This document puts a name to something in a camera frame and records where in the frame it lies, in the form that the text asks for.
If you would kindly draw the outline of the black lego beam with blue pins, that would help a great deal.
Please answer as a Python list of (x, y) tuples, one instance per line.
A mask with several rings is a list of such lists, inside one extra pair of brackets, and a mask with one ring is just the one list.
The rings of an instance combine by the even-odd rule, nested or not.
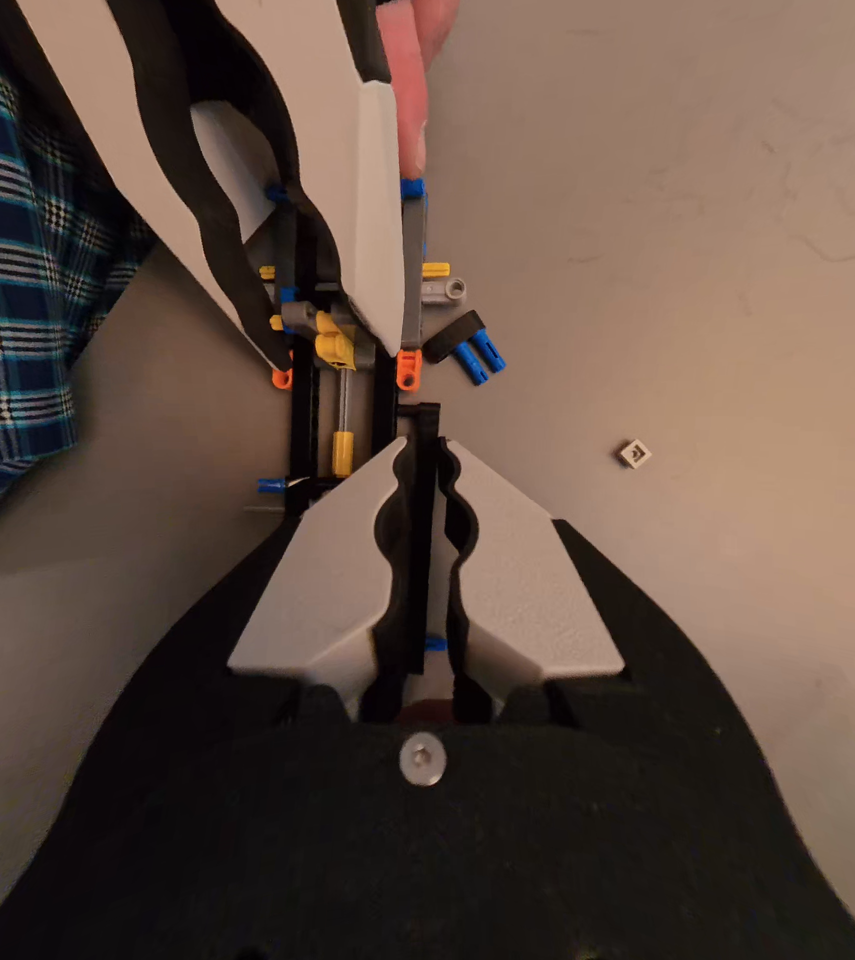
[(491, 340), (481, 316), (469, 310), (430, 337), (421, 348), (425, 362), (437, 365), (453, 358), (474, 386), (501, 373), (506, 361)]

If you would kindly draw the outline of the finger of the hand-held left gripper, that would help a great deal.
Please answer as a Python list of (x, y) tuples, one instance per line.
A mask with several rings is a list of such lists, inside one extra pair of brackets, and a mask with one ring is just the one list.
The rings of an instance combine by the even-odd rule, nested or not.
[(114, 186), (264, 360), (289, 370), (238, 212), (195, 134), (163, 3), (16, 5)]
[(293, 183), (330, 234), (341, 289), (396, 355), (406, 284), (390, 82), (362, 81), (336, 1), (228, 1), (221, 14), (277, 87), (297, 151)]

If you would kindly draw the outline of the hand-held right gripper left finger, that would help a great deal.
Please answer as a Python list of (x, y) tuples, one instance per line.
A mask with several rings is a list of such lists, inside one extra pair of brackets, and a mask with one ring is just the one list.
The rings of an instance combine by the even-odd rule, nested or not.
[(330, 687), (358, 717), (393, 581), (376, 520), (400, 490), (408, 443), (396, 438), (306, 510), (229, 656), (234, 674)]

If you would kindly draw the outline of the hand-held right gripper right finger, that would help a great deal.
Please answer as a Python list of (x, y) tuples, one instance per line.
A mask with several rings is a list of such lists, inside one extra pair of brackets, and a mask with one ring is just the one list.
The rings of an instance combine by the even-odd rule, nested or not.
[(453, 550), (445, 633), (454, 720), (486, 724), (519, 690), (622, 674), (552, 515), (449, 438), (439, 441), (438, 487)]

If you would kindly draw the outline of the person's left hand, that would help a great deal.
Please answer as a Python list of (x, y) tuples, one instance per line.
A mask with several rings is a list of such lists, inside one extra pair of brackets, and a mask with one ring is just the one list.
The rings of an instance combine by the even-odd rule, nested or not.
[(428, 71), (453, 29), (459, 1), (378, 1), (375, 15), (397, 107), (398, 168), (420, 179), (426, 167)]

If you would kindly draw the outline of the long black lego beam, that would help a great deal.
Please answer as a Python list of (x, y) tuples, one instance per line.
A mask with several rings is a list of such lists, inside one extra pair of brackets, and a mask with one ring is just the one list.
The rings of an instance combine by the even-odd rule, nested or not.
[(437, 481), (441, 405), (435, 402), (401, 405), (399, 418), (406, 422), (410, 467), (406, 480), (406, 566), (403, 585), (404, 670), (424, 671), (432, 562), (434, 495)]

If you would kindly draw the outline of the multicoloured lego technic assembly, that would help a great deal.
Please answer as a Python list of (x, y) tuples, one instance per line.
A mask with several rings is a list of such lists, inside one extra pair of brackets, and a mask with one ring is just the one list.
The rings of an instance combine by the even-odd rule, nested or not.
[[(419, 390), (423, 352), (423, 314), (427, 308), (463, 306), (464, 281), (451, 266), (427, 259), (429, 196), (422, 177), (400, 181), (402, 252), (404, 257), (404, 308), (401, 347), (390, 355), (374, 335), (366, 332), (350, 312), (346, 295), (335, 282), (315, 282), (314, 299), (300, 300), (295, 286), (280, 289), (281, 313), (271, 326), (291, 347), (292, 366), (274, 371), (273, 385), (291, 394), (290, 473), (286, 477), (260, 478), (260, 496), (283, 497), (285, 510), (310, 504), (316, 494), (348, 478), (354, 470), (355, 434), (352, 427), (352, 391), (359, 375), (373, 376), (372, 450), (396, 434), (400, 392)], [(322, 372), (337, 375), (337, 424), (328, 475), (317, 472), (318, 410)]]

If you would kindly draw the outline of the blue plaid shirt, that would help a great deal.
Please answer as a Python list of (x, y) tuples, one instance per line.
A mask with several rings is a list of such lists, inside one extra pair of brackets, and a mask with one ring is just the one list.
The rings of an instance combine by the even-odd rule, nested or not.
[(77, 443), (72, 371), (155, 243), (0, 2), (0, 502)]

